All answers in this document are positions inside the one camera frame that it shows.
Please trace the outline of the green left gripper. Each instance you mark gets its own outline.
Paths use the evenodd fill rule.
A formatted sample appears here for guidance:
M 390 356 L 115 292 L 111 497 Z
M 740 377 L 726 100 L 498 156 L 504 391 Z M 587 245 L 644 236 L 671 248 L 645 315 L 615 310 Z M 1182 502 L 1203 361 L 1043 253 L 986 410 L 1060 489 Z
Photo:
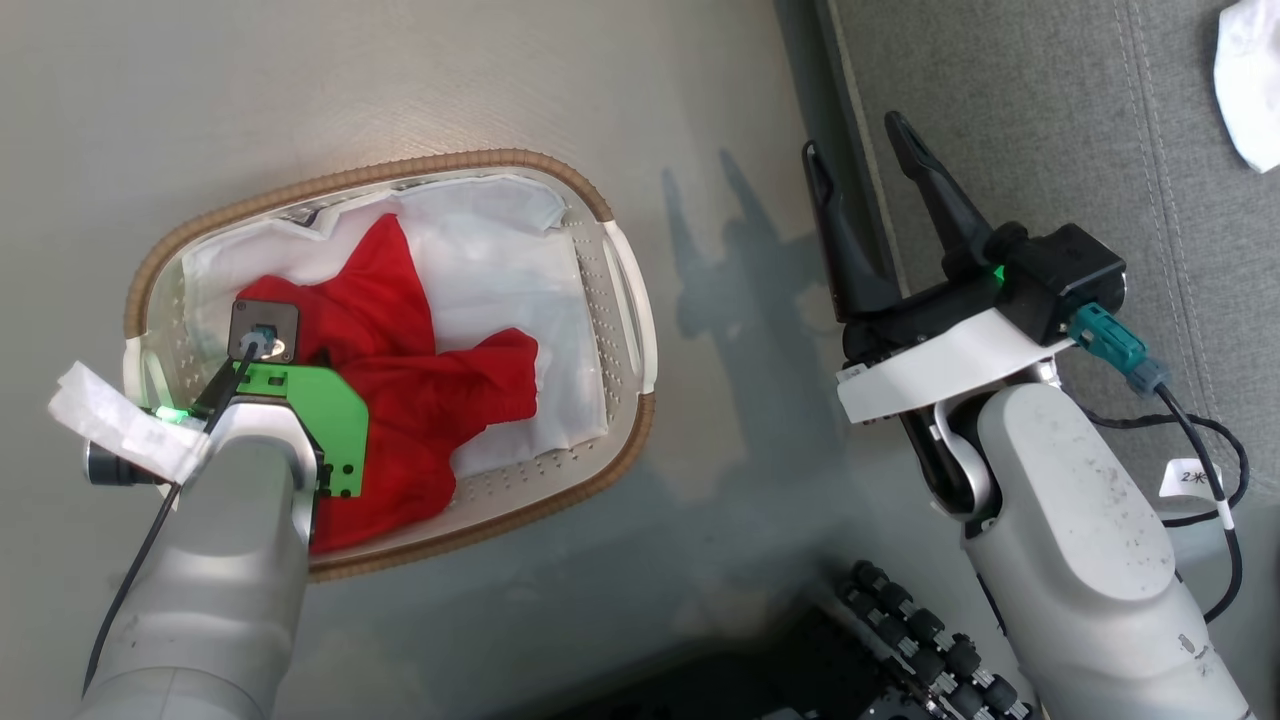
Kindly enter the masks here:
M 225 363 L 212 379 L 212 436 L 251 430 L 248 406 L 284 409 L 306 436 L 323 497 L 356 498 L 364 491 L 370 415 L 365 401 L 334 370 L 270 363 Z

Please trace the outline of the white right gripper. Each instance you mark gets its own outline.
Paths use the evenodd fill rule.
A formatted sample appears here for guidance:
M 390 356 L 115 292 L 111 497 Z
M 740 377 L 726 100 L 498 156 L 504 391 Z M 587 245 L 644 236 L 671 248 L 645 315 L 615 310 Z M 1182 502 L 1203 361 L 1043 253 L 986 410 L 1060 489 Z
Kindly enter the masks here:
M 836 395 L 854 424 L 955 398 L 1073 346 L 1065 334 L 1037 343 L 995 306 L 1002 281 L 986 256 L 993 227 L 902 113 L 887 111 L 884 129 L 925 204 L 948 279 L 909 299 L 867 255 L 818 142 L 803 146 L 829 296 L 844 325 L 846 366 L 836 374 Z

